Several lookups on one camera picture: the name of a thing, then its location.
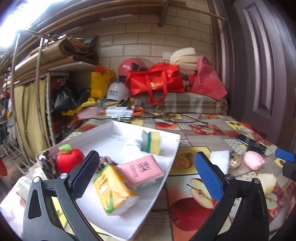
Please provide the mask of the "white foam block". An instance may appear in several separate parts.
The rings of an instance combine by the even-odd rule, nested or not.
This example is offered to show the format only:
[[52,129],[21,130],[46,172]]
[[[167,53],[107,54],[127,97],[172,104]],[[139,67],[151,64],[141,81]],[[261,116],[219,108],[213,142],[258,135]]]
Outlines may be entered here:
[[213,165],[218,166],[224,174],[227,174],[230,164],[230,152],[213,151],[210,154],[210,161]]

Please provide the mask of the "pink plush toy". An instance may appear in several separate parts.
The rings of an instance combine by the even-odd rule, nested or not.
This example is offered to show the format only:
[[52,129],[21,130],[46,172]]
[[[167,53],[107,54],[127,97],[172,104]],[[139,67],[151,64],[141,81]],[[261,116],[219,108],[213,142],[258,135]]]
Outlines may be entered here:
[[243,157],[243,162],[253,171],[258,171],[265,164],[263,157],[254,151],[247,151]]

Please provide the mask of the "red apple plush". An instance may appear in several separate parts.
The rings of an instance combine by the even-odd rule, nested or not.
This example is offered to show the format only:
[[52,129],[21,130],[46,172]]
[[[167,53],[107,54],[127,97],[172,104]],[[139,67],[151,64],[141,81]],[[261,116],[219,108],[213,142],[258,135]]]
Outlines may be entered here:
[[57,169],[60,173],[70,173],[72,169],[84,160],[81,150],[65,144],[59,147]]

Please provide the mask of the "yellow foam chunk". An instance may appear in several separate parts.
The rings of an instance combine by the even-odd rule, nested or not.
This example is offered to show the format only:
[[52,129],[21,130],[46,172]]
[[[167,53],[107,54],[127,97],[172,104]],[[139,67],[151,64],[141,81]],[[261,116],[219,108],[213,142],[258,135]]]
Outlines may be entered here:
[[274,174],[260,173],[256,178],[260,180],[264,195],[269,195],[274,190],[277,180]]

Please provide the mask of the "yellow tissue pack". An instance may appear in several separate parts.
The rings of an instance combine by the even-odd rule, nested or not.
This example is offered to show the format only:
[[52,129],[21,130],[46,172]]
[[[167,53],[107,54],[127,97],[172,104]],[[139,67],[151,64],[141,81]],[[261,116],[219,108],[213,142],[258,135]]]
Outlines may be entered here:
[[114,164],[107,164],[94,179],[93,184],[106,215],[120,216],[139,199],[138,193]]

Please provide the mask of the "dark patterned cloth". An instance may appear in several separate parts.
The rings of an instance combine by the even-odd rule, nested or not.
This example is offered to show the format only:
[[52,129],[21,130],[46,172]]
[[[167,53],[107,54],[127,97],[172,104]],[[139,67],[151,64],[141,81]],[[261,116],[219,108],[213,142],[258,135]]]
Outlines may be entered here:
[[57,156],[52,156],[49,150],[39,153],[36,160],[48,179],[56,179],[60,175],[57,167]]

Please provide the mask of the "pink tissue pack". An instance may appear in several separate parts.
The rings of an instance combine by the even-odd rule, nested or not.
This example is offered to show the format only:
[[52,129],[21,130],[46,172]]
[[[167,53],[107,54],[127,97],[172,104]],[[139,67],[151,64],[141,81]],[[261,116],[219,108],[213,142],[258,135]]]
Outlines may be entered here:
[[165,174],[151,154],[134,161],[118,164],[118,168],[133,190],[155,184],[161,181]]

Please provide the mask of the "green yellow sponge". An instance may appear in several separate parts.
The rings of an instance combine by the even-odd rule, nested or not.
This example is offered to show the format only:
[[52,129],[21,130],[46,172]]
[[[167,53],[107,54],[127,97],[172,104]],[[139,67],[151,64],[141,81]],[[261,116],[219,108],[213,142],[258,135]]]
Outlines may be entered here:
[[142,131],[142,151],[153,155],[161,152],[161,136],[158,132]]

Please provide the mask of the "fruit pattern tablecloth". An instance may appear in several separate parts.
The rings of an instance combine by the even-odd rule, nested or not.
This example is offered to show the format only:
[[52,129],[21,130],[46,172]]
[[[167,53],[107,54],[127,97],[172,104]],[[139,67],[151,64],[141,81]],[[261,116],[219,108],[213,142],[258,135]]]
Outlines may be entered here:
[[[99,161],[98,150],[91,150],[70,173],[46,181],[33,179],[23,218],[24,240],[102,239],[97,225],[76,203]],[[223,174],[202,152],[194,156],[194,166],[218,205],[193,240],[268,240],[267,205],[260,181],[241,181]]]

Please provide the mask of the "black smartphone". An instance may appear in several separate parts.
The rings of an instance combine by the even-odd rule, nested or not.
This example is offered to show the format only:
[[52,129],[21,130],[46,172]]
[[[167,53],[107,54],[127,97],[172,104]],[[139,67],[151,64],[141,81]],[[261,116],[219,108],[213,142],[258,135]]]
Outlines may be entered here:
[[256,141],[251,139],[250,137],[247,137],[246,135],[243,135],[243,134],[239,134],[237,137],[236,137],[236,140],[249,146],[249,145],[253,145],[253,144],[256,144]]

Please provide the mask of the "white cardboard tray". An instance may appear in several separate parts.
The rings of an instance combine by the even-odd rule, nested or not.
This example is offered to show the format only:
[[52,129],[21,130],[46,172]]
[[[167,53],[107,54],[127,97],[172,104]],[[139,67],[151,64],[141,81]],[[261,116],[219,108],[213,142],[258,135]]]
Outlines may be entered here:
[[16,184],[1,203],[1,239],[131,240],[158,198],[180,136],[112,121],[36,156],[70,162],[56,178],[34,175],[20,204]]

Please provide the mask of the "plaid blanket bundle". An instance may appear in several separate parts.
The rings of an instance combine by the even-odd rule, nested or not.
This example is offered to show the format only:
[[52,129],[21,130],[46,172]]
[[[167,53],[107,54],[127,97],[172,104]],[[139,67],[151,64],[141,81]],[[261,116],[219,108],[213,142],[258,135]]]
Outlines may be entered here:
[[163,113],[228,114],[228,104],[225,98],[218,101],[205,95],[189,92],[169,92],[166,99],[157,105],[152,105],[148,94],[142,93],[134,99],[134,106],[142,107],[144,111],[150,113],[160,110]]

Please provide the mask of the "metal shelf rack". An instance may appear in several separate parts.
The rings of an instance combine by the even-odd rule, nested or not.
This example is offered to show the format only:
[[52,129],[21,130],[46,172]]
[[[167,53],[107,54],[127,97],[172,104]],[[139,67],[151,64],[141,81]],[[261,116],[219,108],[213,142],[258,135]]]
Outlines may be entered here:
[[[30,83],[22,84],[22,93],[15,93],[15,90],[17,90],[17,88],[15,87],[15,68],[18,57],[20,38],[22,35],[29,35],[40,38],[40,45],[36,62],[36,77],[32,79]],[[58,39],[50,35],[37,33],[31,30],[19,30],[16,35],[15,49],[13,53],[13,60],[11,66],[11,105],[13,108],[13,118],[16,126],[17,139],[19,145],[22,147],[23,155],[25,156],[26,162],[30,162],[32,164],[34,164],[36,161],[33,158],[34,149],[30,146],[30,140],[27,130],[29,122],[31,121],[29,119],[31,110],[35,111],[37,116],[36,119],[38,120],[38,123],[35,125],[35,128],[37,129],[37,132],[40,133],[44,145],[48,146],[48,138],[45,134],[40,104],[40,69],[45,40],[57,41]]]

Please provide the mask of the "black plastic bag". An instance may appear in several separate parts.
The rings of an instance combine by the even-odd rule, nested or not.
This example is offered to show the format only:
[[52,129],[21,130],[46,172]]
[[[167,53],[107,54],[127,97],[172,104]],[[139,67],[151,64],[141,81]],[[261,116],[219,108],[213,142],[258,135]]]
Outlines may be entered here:
[[76,91],[64,85],[54,94],[52,108],[54,111],[74,110],[88,100],[90,91],[90,88],[83,88],[77,94]]

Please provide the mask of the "red plastic bag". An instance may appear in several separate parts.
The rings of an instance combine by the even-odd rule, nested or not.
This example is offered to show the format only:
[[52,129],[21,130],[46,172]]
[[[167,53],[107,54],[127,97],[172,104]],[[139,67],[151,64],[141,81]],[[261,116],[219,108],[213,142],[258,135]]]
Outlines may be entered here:
[[227,91],[211,62],[202,55],[197,58],[197,68],[193,76],[188,76],[187,91],[221,101]]

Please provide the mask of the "white helmet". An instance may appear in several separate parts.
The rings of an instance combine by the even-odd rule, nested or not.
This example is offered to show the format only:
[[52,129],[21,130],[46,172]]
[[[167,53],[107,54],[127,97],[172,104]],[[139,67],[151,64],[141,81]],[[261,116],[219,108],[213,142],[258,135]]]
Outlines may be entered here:
[[106,98],[109,100],[122,101],[129,97],[130,89],[122,82],[112,83],[107,90]]

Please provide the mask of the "yellow shopping bag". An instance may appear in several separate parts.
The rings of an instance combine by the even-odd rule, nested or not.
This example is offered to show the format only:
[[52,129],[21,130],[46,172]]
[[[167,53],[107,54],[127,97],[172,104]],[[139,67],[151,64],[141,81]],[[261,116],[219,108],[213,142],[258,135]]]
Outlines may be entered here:
[[107,89],[113,82],[114,71],[107,69],[102,65],[97,65],[90,77],[90,96],[94,98],[104,98],[107,95]]

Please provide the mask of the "red tote bag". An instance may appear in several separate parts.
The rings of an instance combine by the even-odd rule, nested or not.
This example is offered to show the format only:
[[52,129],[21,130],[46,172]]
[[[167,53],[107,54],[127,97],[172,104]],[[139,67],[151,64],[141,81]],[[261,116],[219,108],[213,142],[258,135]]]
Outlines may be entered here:
[[147,71],[130,71],[125,85],[133,96],[147,93],[152,105],[164,101],[169,92],[185,92],[179,66],[165,62],[156,63]]

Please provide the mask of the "purple wooden door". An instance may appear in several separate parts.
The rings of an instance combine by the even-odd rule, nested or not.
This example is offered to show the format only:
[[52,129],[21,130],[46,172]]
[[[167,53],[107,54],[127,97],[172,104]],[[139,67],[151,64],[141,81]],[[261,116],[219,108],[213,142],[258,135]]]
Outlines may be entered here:
[[284,1],[207,1],[230,116],[295,148],[295,10]]

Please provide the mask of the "cream foam roll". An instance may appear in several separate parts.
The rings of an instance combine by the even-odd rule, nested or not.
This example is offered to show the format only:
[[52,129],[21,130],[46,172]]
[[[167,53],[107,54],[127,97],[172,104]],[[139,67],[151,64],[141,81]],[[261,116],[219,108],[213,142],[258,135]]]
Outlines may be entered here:
[[182,74],[193,76],[198,70],[197,59],[194,48],[182,48],[171,54],[170,64],[178,65]]

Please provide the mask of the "pink helmet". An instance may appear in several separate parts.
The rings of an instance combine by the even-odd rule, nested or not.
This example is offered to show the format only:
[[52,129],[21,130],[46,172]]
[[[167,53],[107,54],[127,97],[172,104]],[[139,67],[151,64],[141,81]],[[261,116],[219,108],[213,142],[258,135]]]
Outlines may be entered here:
[[139,58],[128,58],[122,61],[118,68],[119,77],[127,77],[130,71],[147,71],[147,65]]

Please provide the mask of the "orange handled tool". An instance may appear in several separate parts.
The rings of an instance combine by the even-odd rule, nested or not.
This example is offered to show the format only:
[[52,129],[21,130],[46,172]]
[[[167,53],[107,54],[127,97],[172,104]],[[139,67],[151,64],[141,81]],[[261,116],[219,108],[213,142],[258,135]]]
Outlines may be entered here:
[[132,116],[139,116],[139,115],[143,115],[144,114],[144,108],[142,107],[138,107],[138,108],[134,108],[133,109],[133,113]]

